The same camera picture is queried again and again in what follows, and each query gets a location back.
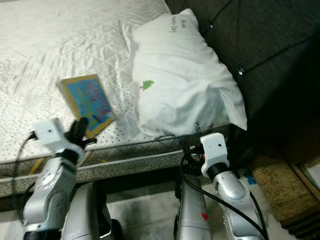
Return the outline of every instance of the pillowcase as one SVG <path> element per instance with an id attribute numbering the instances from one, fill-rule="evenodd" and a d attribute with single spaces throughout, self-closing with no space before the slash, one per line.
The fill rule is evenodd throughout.
<path id="1" fill-rule="evenodd" d="M 185 9 L 133 32 L 138 127 L 148 136 L 191 135 L 232 123 L 247 129 L 244 100 L 227 67 Z"/>

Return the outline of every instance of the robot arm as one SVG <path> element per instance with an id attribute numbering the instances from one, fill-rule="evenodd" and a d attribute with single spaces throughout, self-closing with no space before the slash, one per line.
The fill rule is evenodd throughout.
<path id="1" fill-rule="evenodd" d="M 34 125 L 38 141 L 53 158 L 44 166 L 34 185 L 34 192 L 23 209 L 24 239 L 60 239 L 76 182 L 77 163 L 84 158 L 83 141 L 88 120 L 72 124 L 66 134 L 58 118 Z"/>
<path id="2" fill-rule="evenodd" d="M 250 192 L 244 184 L 229 170 L 227 160 L 227 148 L 224 136 L 220 133 L 212 133 L 200 138 L 203 145 L 205 163 L 201 172 L 213 182 L 220 198 L 234 206 L 256 224 L 261 226 L 258 214 L 253 208 L 254 204 Z M 223 220 L 229 239 L 233 240 L 261 240 L 263 237 L 259 231 L 249 222 L 232 210 L 221 205 Z"/>

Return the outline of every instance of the blue book cover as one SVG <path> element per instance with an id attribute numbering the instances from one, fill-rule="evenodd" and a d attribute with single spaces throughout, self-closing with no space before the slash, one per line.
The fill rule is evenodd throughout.
<path id="1" fill-rule="evenodd" d="M 75 117 L 89 120 L 88 138 L 94 138 L 115 119 L 96 74 L 63 79 L 57 86 Z"/>

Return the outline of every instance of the gray headboard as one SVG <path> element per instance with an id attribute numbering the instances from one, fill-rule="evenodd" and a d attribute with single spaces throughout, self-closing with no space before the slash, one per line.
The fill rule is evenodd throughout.
<path id="1" fill-rule="evenodd" d="M 202 36 L 243 94 L 248 131 L 234 128 L 234 165 L 247 164 L 263 146 L 276 144 L 319 112 L 319 2 L 166 0 L 172 14 L 192 9 Z"/>

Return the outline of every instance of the tile floor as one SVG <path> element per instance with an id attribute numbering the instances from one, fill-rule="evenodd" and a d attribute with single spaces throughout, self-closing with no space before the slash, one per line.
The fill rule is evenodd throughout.
<path id="1" fill-rule="evenodd" d="M 213 192 L 212 185 L 200 179 L 202 188 Z M 249 186 L 263 212 L 270 240 L 295 240 L 281 228 L 274 219 L 270 206 L 257 184 Z M 107 205 L 112 218 L 120 221 L 126 240 L 173 240 L 174 219 L 178 211 L 175 198 L 175 183 L 168 182 L 132 190 L 117 192 L 107 196 Z M 226 239 L 222 210 L 219 205 L 205 197 L 211 235 L 214 240 Z M 0 240 L 21 240 L 23 229 L 15 212 L 0 213 Z"/>

